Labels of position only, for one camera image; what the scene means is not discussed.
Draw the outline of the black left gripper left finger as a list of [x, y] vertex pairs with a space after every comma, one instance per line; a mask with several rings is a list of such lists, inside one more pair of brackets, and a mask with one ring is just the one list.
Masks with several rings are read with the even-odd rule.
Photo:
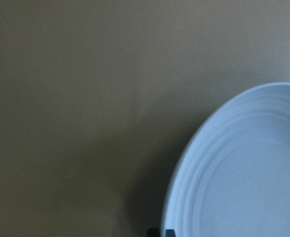
[[160, 237], [160, 230], [157, 228], [149, 228], [147, 230], [147, 237]]

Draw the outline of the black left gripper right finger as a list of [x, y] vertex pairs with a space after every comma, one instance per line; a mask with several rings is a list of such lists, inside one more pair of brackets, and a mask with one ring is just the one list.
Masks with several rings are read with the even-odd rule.
[[175, 230], [173, 229], [166, 229], [165, 237], [175, 237]]

